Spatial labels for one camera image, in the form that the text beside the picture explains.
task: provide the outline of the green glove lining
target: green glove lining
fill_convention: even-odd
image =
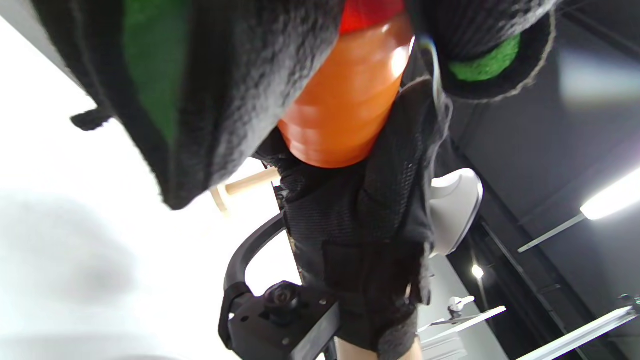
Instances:
[[[467,82],[493,79],[507,69],[518,56],[520,34],[503,42],[495,50],[474,61],[449,64],[449,69],[458,80]]]
[[[169,144],[188,46],[187,0],[125,0],[124,54],[140,103]]]

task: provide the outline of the orange bottle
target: orange bottle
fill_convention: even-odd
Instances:
[[[323,168],[364,160],[387,121],[412,41],[403,0],[347,0],[334,50],[278,124],[291,152]]]

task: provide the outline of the red bottle cap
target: red bottle cap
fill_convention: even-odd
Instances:
[[[404,11],[404,0],[347,0],[340,34],[368,29]]]

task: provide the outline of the black glove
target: black glove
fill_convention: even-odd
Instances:
[[[338,39],[344,0],[31,0],[97,103],[117,117],[169,207],[231,176]]]
[[[289,191],[285,221],[303,282],[334,292],[338,337],[380,359],[407,353],[416,305],[428,300],[422,274],[433,234],[426,204],[443,130],[431,82],[422,80],[398,95],[368,160],[338,169],[307,165],[277,129],[257,152],[278,167]]]
[[[461,99],[496,100],[530,85],[544,64],[559,0],[407,0],[415,32],[432,37],[442,83]],[[424,56],[431,71],[430,54]]]

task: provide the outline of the white wall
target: white wall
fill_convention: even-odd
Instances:
[[[228,218],[209,194],[170,211],[118,122],[76,129],[92,101],[2,18],[0,44],[0,359],[235,358],[218,337],[223,276],[278,213],[273,189]],[[285,236],[247,278],[257,293],[299,281]]]
[[[430,268],[435,275],[431,278],[431,305],[421,306],[418,317],[418,328],[450,318],[447,306],[451,297],[465,298],[469,296],[460,278],[444,256],[431,259]],[[475,304],[466,305],[463,316],[477,315],[479,310]],[[496,316],[509,316],[509,309]],[[420,333],[420,339],[426,341],[433,336],[450,329],[453,325],[438,325],[427,328]],[[486,323],[479,323],[458,333],[465,345],[468,355],[465,360],[508,360],[500,343]]]

